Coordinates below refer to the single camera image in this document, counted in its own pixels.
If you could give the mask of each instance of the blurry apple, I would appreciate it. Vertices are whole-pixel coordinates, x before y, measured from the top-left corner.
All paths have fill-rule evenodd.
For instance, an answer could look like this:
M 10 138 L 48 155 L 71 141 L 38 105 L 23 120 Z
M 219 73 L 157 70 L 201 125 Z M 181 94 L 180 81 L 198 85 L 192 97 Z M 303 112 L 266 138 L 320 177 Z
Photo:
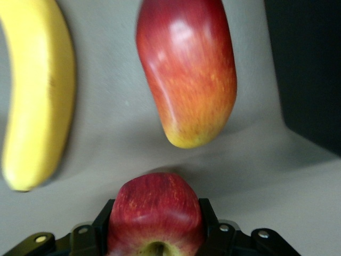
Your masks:
M 136 46 L 168 140 L 180 148 L 212 141 L 237 94 L 221 0 L 144 0 Z
M 118 192 L 108 256 L 194 256 L 204 239 L 198 198 L 179 175 L 146 174 Z

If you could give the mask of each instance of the metal screw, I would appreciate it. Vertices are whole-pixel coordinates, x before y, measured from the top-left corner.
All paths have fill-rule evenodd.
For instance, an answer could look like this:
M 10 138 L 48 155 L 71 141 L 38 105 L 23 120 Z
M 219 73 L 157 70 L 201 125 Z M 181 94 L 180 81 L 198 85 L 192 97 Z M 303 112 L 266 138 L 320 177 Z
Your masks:
M 226 225 L 226 224 L 221 224 L 220 227 L 219 227 L 219 229 L 220 229 L 221 231 L 228 232 L 228 231 L 229 231 L 229 226 Z
M 41 243 L 47 239 L 47 236 L 38 236 L 35 241 L 36 243 Z
M 269 233 L 266 232 L 265 230 L 259 231 L 258 236 L 260 236 L 261 238 L 269 238 L 270 237 Z
M 86 232 L 87 232 L 87 228 L 81 228 L 81 229 L 78 231 L 79 234 L 84 234 L 84 233 L 86 233 Z

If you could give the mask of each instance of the banana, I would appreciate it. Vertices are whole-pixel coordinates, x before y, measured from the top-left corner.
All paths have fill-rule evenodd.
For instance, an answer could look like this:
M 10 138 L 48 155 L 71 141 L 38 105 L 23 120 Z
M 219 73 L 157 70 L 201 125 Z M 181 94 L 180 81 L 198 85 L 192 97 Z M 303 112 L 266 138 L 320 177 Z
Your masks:
M 12 190 L 30 191 L 56 170 L 74 113 L 76 67 L 55 0 L 0 0 L 12 75 L 2 153 Z

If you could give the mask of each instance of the apple stem cavity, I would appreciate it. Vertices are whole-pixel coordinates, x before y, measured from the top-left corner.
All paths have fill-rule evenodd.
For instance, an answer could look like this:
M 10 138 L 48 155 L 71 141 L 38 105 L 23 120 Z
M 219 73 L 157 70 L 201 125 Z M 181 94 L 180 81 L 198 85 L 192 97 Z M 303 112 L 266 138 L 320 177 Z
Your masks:
M 164 255 L 164 245 L 163 244 L 159 244 L 157 245 L 156 248 L 156 256 L 163 256 Z

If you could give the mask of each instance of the table surface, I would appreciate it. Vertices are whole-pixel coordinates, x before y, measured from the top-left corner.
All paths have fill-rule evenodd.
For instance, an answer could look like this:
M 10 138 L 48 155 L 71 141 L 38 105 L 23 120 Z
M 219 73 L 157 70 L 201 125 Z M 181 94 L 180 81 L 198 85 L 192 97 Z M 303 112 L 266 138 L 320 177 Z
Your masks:
M 223 132 L 196 149 L 166 139 L 137 56 L 140 1 L 59 0 L 77 55 L 77 105 L 55 175 L 29 193 L 0 176 L 0 254 L 27 236 L 62 237 L 91 221 L 126 181 L 151 171 L 179 173 L 220 219 L 245 234 L 276 230 L 301 255 L 341 252 L 341 159 L 288 130 L 281 117 L 263 1 L 224 1 L 238 96 Z M 10 97 L 0 33 L 0 143 Z

